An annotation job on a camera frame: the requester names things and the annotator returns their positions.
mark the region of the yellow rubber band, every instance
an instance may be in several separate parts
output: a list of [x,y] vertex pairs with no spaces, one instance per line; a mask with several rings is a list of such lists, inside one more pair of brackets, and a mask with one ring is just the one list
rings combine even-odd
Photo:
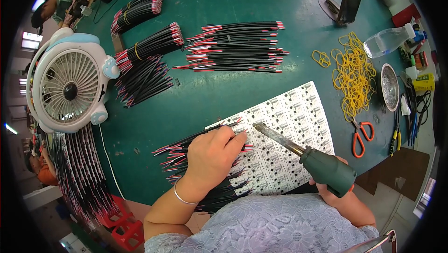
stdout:
[[339,49],[332,49],[330,52],[330,56],[336,61],[336,68],[332,71],[333,87],[344,94],[341,109],[345,120],[350,122],[362,110],[369,110],[369,101],[376,92],[376,70],[364,51],[363,43],[354,32],[339,37],[338,41],[344,46],[345,52]]
[[[316,60],[314,58],[314,53],[318,53],[319,54],[319,60]],[[318,50],[314,50],[313,53],[311,54],[311,58],[313,58],[313,60],[315,62],[317,62],[323,68],[327,68],[327,67],[329,67],[332,64],[330,62],[330,58],[327,56],[327,54],[325,52],[319,52]]]
[[139,60],[142,60],[142,59],[138,56],[138,54],[137,54],[137,44],[138,44],[138,42],[135,43],[135,45],[134,45],[135,55],[138,57]]
[[123,15],[123,19],[125,20],[125,23],[127,24],[127,25],[131,25],[131,23],[128,21],[128,19],[126,18],[126,12],[127,11],[129,11],[129,10],[126,10],[125,11],[125,14]]

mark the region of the white circuit board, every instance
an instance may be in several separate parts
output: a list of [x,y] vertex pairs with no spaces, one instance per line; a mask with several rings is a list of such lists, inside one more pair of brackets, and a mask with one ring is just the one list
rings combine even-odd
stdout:
[[247,144],[254,149],[241,152],[240,162],[232,167],[229,174],[245,169],[238,178],[231,179],[232,186],[249,179],[246,186],[236,189],[236,194],[252,189],[256,195],[280,195],[295,189],[311,178],[310,173],[299,163],[299,157],[286,148],[258,132],[253,123],[265,123],[302,147],[311,146],[334,155],[333,141],[327,117],[320,102],[314,82],[308,82],[286,93],[266,100],[252,108],[235,114],[224,121],[236,122],[235,133],[247,132]]

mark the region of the orange shirt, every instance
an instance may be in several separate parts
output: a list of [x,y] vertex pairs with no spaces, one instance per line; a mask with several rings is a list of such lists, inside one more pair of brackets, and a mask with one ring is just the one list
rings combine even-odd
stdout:
[[39,174],[37,174],[37,179],[45,185],[53,185],[59,186],[57,179],[53,176],[53,174],[48,169],[48,165],[43,163],[43,156],[39,158],[41,169]]

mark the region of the orange-handled scissors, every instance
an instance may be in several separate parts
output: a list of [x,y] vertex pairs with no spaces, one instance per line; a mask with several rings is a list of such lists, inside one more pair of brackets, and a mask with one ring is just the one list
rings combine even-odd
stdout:
[[[358,124],[357,121],[355,120],[355,118],[352,118],[352,124],[353,124],[353,126],[355,126],[355,135],[353,135],[353,149],[352,149],[352,151],[353,151],[353,155],[356,158],[360,158],[360,157],[362,157],[364,155],[364,151],[366,149],[364,148],[364,143],[362,143],[362,139],[359,136],[358,130],[360,129],[362,131],[362,134],[364,134],[364,137],[367,139],[367,141],[372,141],[373,140],[373,137],[375,136],[375,130],[373,129],[373,125],[370,122],[361,122],[361,123]],[[368,125],[370,127],[370,129],[372,131],[372,136],[371,137],[367,136],[366,130],[364,129],[363,125]],[[358,140],[359,144],[361,144],[361,154],[360,155],[356,154],[356,140]]]

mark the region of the metal dish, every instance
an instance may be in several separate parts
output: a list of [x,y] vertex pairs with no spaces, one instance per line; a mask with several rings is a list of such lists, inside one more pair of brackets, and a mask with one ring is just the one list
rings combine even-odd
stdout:
[[386,107],[394,112],[400,100],[400,86],[395,71],[388,63],[381,69],[381,91]]

